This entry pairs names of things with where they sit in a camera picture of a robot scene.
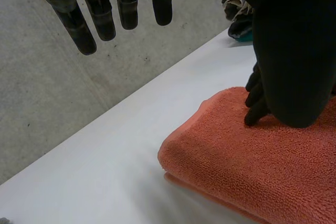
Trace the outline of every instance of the black gloved hand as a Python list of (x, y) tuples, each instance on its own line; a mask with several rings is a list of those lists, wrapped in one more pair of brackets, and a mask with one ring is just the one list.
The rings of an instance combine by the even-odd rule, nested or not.
[(250, 108), (245, 116), (245, 124), (252, 126), (270, 113), (264, 96), (264, 89), (261, 82), (258, 63), (256, 63), (253, 67), (253, 73), (251, 74), (245, 88), (249, 92), (245, 104), (248, 108)]

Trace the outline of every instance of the white tabletop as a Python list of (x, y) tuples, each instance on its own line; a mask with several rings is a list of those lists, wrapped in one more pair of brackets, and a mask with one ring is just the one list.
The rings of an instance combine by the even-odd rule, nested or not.
[(252, 46), (224, 31), (0, 186), (14, 224), (249, 224), (163, 179), (163, 140), (216, 92), (245, 85)]

